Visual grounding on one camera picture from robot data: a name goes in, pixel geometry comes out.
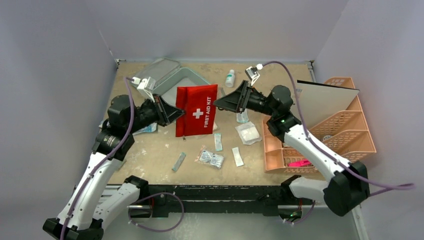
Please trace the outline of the light blue patterned packet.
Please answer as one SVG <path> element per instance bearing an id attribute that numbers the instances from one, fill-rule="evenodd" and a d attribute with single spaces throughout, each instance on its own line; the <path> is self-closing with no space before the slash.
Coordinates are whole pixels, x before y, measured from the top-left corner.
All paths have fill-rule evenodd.
<path id="1" fill-rule="evenodd" d="M 243 112 L 238 112 L 236 114 L 236 121 L 241 124 L 248 123 L 249 122 L 248 110 L 245 109 Z"/>

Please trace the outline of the red first aid pouch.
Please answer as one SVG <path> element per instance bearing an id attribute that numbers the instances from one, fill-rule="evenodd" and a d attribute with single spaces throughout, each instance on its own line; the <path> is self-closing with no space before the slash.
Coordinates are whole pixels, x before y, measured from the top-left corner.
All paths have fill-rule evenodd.
<path id="1" fill-rule="evenodd" d="M 177 108 L 184 110 L 184 115 L 176 120 L 175 136 L 212 134 L 217 96 L 217 84 L 177 87 L 175 103 Z"/>

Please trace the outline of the teal bandage strip packet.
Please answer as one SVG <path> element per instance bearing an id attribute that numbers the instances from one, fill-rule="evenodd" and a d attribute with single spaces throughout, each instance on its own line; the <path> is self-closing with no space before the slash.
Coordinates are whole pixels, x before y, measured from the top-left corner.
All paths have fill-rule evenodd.
<path id="1" fill-rule="evenodd" d="M 216 151 L 222 151 L 223 150 L 222 135 L 220 133 L 214 134 L 214 144 L 215 144 L 215 150 Z"/>

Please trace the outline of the grey green bandage strip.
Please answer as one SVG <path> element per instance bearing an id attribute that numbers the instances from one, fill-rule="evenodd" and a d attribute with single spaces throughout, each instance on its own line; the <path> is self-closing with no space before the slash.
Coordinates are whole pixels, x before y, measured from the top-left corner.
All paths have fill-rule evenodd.
<path id="1" fill-rule="evenodd" d="M 177 172 L 181 166 L 181 164 L 183 163 L 184 159 L 186 158 L 186 154 L 184 152 L 181 152 L 178 159 L 176 160 L 176 162 L 174 163 L 173 167 L 172 167 L 172 171 Z"/>

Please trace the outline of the white bandage strip packet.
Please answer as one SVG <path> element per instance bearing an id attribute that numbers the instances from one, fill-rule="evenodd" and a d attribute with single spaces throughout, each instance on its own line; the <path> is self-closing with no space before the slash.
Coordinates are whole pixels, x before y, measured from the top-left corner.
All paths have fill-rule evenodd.
<path id="1" fill-rule="evenodd" d="M 234 161 L 235 161 L 236 166 L 237 167 L 243 166 L 244 162 L 243 162 L 243 159 L 241 157 L 239 147 L 232 148 L 232 153 L 233 153 L 233 157 L 234 157 Z"/>

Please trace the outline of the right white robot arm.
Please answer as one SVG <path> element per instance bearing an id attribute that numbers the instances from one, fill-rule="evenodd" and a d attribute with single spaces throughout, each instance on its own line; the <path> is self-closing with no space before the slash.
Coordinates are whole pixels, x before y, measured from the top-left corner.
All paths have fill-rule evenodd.
<path id="1" fill-rule="evenodd" d="M 314 137 L 290 108 L 294 101 L 288 87 L 277 85 L 268 96 L 246 80 L 233 92 L 213 102 L 220 110 L 240 113 L 245 109 L 269 116 L 268 131 L 298 151 L 323 175 L 324 180 L 296 177 L 281 189 L 288 204 L 300 198 L 324 203 L 337 216 L 344 216 L 371 196 L 366 166 L 350 162 Z"/>

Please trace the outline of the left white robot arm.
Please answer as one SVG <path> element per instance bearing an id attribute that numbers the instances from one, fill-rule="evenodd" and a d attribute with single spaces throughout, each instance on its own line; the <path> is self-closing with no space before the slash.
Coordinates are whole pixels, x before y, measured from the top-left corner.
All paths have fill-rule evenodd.
<path id="1" fill-rule="evenodd" d="M 166 127 L 184 113 L 158 94 L 141 106 L 136 106 L 129 95 L 114 97 L 83 177 L 64 209 L 57 217 L 46 219 L 42 229 L 56 240 L 100 240 L 120 211 L 133 203 L 150 203 L 150 198 L 156 196 L 151 193 L 152 187 L 147 180 L 134 175 L 127 177 L 106 201 L 99 203 L 99 200 L 135 143 L 133 133 L 153 123 Z"/>

